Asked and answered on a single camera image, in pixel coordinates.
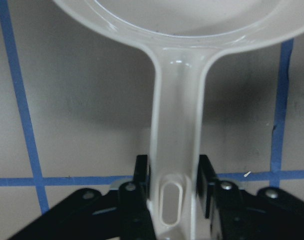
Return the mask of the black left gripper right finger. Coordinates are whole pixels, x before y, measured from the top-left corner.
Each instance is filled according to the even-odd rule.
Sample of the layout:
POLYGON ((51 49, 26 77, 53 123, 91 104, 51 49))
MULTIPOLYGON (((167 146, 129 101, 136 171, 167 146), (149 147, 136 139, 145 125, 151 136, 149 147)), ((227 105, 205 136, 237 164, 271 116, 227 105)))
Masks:
POLYGON ((199 157, 197 194, 214 240, 304 240, 304 201, 277 187, 256 195, 217 177, 199 157))

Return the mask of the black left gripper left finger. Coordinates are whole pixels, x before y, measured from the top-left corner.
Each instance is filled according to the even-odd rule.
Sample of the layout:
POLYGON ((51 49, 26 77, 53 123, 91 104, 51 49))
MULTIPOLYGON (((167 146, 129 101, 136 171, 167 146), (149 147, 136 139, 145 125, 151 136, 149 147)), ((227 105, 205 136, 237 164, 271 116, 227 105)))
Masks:
POLYGON ((154 240, 147 207, 148 157, 136 157, 133 179, 105 195, 76 190, 11 236, 12 240, 154 240))

